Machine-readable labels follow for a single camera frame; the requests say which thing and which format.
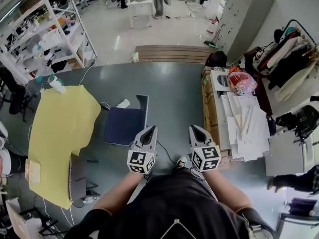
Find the black sleeve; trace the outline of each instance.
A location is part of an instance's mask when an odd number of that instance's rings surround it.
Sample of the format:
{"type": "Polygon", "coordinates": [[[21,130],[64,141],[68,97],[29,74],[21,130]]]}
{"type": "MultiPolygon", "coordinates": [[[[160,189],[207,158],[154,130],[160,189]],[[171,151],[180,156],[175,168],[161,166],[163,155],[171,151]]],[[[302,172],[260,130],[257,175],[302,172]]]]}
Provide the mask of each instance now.
{"type": "Polygon", "coordinates": [[[260,214],[253,208],[245,208],[237,213],[237,215],[244,217],[249,226],[261,225],[261,227],[271,233],[273,238],[277,238],[276,232],[263,220],[260,214]]]}
{"type": "Polygon", "coordinates": [[[102,209],[90,210],[83,220],[72,227],[64,239],[86,239],[96,230],[100,230],[103,223],[110,217],[110,214],[102,209]]]}

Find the white table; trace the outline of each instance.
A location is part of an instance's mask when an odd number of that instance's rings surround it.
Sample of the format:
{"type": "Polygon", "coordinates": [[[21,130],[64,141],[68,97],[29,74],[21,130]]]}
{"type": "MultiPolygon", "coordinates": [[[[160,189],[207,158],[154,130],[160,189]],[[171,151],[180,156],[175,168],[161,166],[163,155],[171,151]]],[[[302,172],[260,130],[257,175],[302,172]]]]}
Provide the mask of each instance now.
{"type": "Polygon", "coordinates": [[[129,8],[129,14],[130,14],[130,27],[134,28],[133,26],[133,17],[136,16],[136,7],[138,6],[148,6],[149,7],[149,21],[148,21],[148,26],[151,27],[152,26],[152,10],[153,10],[153,0],[144,0],[141,2],[137,2],[137,1],[129,1],[127,3],[127,6],[129,8]]]}

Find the navy blue cushion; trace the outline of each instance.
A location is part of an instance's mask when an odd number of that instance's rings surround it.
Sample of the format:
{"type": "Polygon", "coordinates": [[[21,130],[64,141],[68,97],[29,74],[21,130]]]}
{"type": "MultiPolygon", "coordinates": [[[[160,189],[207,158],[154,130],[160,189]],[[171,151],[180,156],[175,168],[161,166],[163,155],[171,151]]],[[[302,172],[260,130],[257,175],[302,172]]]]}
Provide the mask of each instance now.
{"type": "Polygon", "coordinates": [[[112,107],[107,115],[104,142],[130,145],[144,128],[145,118],[141,109],[112,107]]]}

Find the ceiling light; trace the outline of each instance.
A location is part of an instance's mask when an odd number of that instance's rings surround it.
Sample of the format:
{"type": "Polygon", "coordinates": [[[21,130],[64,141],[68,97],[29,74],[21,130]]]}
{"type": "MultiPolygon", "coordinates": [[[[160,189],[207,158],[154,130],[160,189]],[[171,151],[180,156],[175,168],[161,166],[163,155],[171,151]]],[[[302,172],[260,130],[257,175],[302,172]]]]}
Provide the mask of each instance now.
{"type": "Polygon", "coordinates": [[[21,1],[18,2],[10,11],[8,11],[8,12],[6,13],[6,15],[4,15],[4,16],[2,17],[2,19],[0,20],[0,22],[2,22],[5,17],[7,17],[8,15],[10,15],[10,14],[19,6],[20,3],[21,3],[21,1]]]}

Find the black and white marker cube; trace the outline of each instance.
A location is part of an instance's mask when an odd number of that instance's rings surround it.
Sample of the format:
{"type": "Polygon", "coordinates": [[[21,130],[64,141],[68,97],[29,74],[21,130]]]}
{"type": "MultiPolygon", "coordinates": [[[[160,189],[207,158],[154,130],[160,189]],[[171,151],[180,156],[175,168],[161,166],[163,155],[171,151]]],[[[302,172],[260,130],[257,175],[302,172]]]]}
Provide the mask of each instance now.
{"type": "Polygon", "coordinates": [[[221,160],[219,146],[206,146],[192,149],[191,161],[200,172],[217,169],[221,160]]]}
{"type": "Polygon", "coordinates": [[[155,163],[154,153],[129,150],[128,167],[132,172],[148,174],[155,163]]]}

